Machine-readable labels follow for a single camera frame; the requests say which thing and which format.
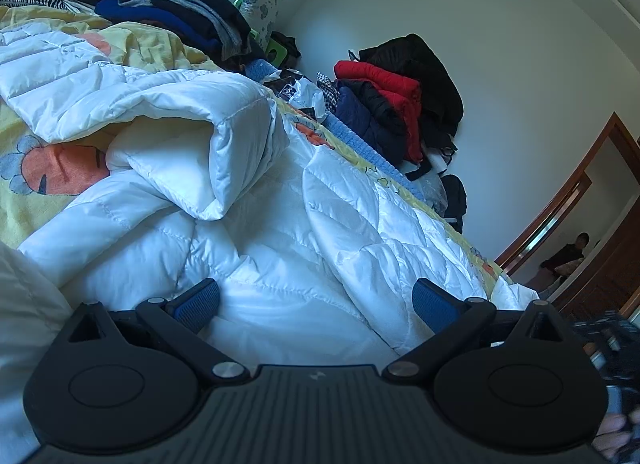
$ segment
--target white duvet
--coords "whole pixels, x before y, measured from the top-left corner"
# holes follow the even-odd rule
[[[116,66],[78,38],[27,24],[0,33],[0,96],[49,142],[135,122],[111,176],[0,256],[0,462],[36,447],[22,387],[73,308],[222,290],[202,336],[258,364],[389,364],[433,333],[412,287],[485,297],[444,227],[337,152],[314,146],[273,94],[241,75]],[[492,301],[533,291],[500,279]]]

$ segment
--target black device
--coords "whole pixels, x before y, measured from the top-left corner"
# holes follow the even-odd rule
[[[546,301],[500,311],[419,280],[414,309],[436,334],[382,373],[265,365],[251,376],[196,335],[219,299],[205,280],[135,311],[81,305],[26,385],[42,444],[26,462],[606,462],[591,447],[606,382]],[[625,354],[609,360],[624,366]]]

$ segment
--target wooden door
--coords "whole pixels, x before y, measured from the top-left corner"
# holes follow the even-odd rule
[[[640,199],[591,263],[555,301],[570,320],[620,310],[640,287]]]

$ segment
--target pillow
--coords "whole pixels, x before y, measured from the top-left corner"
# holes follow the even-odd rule
[[[278,4],[281,0],[242,0],[240,14],[258,36],[256,41],[265,50],[271,37],[273,24],[278,17]]]

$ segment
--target plastic bag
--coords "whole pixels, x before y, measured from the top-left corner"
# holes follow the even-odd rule
[[[408,161],[403,161],[398,168],[402,173],[409,173],[416,170],[417,166]],[[414,184],[422,190],[424,201],[438,215],[444,215],[449,206],[447,192],[444,190],[442,180],[435,170],[430,170],[421,177],[414,180]]]
[[[294,85],[295,94],[289,99],[289,104],[296,108],[313,108],[318,123],[322,123],[326,118],[326,108],[324,107],[324,95],[315,83],[306,78],[301,78]]]
[[[315,83],[305,78],[302,73],[285,69],[276,71],[262,80],[275,94],[294,108],[302,110],[322,123],[326,118],[324,95]]]

